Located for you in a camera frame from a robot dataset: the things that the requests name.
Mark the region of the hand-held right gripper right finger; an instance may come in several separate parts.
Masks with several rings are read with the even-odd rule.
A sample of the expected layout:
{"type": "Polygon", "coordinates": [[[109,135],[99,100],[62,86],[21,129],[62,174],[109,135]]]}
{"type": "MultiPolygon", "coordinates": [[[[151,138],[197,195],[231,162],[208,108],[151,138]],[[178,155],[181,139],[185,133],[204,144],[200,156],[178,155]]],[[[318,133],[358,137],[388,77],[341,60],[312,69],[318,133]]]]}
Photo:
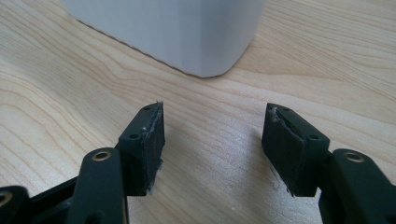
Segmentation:
{"type": "Polygon", "coordinates": [[[326,135],[292,109],[267,104],[262,149],[293,196],[316,194],[319,167],[329,144],[326,135]]]}

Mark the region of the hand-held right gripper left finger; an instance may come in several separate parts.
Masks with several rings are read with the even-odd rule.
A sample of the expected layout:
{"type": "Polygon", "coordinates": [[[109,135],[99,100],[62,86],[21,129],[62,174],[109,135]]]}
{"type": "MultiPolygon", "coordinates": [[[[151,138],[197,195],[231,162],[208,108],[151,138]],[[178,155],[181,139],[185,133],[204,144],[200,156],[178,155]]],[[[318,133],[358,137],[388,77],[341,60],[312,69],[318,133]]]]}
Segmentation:
{"type": "Polygon", "coordinates": [[[163,103],[142,107],[119,137],[125,194],[146,196],[163,161],[163,103]]]}

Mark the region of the white toothbrush holder grey top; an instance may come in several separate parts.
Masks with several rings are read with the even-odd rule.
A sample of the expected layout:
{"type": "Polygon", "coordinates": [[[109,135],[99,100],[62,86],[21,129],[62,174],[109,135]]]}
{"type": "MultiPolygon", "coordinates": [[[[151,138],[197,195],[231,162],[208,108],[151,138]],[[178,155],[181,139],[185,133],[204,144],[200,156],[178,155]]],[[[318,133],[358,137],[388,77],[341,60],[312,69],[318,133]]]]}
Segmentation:
{"type": "Polygon", "coordinates": [[[78,21],[198,77],[222,75],[253,39],[265,0],[60,0],[78,21]]]}

